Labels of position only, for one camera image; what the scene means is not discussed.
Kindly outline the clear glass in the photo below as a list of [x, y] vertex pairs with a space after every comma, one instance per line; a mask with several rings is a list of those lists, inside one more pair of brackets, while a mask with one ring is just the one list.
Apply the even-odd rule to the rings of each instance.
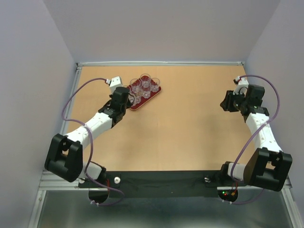
[[150, 89], [152, 92], [157, 93], [160, 88], [160, 80], [158, 78], [151, 78]]
[[151, 89], [150, 87], [144, 87], [144, 86], [141, 86], [141, 93], [142, 93], [142, 97], [145, 98], [145, 99], [148, 99], [150, 98], [151, 96]]
[[136, 95], [136, 94], [134, 94], [134, 95], [135, 95], [135, 98], [129, 96], [129, 100], [130, 100], [131, 102], [134, 102], [134, 103], [133, 103], [133, 106], [137, 105], [137, 104], [140, 102], [140, 98], [141, 98], [140, 96], [138, 96], [138, 95]]
[[150, 86], [151, 76], [149, 74], [142, 74], [140, 76], [140, 81], [144, 88], [148, 88]]
[[140, 79], [134, 78], [130, 81], [131, 91], [133, 93], [138, 93], [141, 89], [141, 81]]

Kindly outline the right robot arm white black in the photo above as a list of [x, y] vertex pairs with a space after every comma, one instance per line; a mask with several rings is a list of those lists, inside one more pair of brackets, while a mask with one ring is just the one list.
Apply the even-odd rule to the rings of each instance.
[[264, 93], [262, 86], [240, 84], [235, 90], [228, 90], [220, 104], [224, 111], [241, 113], [255, 146], [247, 164], [225, 162], [223, 166], [227, 169], [218, 177], [223, 185], [239, 180], [246, 185], [280, 191], [285, 183], [293, 159], [276, 142], [268, 109], [262, 106]]

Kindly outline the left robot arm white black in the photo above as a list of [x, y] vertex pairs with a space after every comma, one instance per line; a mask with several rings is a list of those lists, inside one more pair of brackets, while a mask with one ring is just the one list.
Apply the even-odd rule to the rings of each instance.
[[66, 135], [56, 134], [52, 138], [45, 169], [68, 182], [89, 178], [95, 187], [103, 186], [105, 168], [91, 162], [84, 163], [83, 149], [120, 122], [129, 107], [129, 89], [117, 87], [110, 100], [88, 122], [81, 123], [80, 127]]

